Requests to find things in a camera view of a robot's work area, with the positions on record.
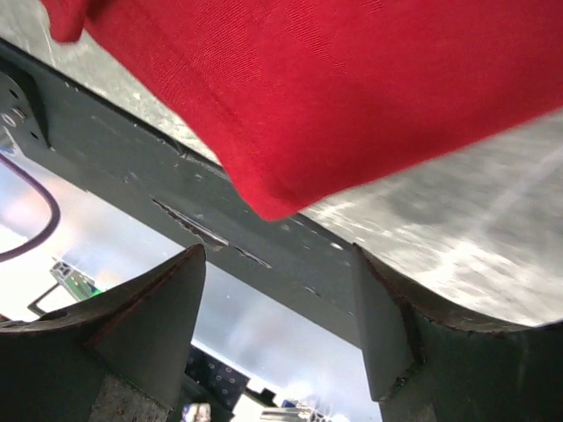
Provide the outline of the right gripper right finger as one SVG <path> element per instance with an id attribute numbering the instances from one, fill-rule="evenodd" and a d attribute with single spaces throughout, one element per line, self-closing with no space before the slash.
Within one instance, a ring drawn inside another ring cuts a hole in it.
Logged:
<path id="1" fill-rule="evenodd" d="M 383 420 L 561 420 L 561 323 L 486 316 L 353 253 L 355 317 Z"/>

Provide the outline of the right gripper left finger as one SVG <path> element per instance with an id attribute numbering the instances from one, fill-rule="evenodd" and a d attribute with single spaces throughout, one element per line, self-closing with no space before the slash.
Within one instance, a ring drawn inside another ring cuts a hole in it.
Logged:
<path id="1" fill-rule="evenodd" d="M 167 420 L 205 277 L 196 244 L 89 300 L 3 323 L 2 420 Z"/>

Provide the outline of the dark red t-shirt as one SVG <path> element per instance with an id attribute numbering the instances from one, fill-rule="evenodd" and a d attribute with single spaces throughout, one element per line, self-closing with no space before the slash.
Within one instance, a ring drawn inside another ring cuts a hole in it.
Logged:
<path id="1" fill-rule="evenodd" d="M 216 154 L 262 218 L 562 106 L 559 1 L 47 1 Z"/>

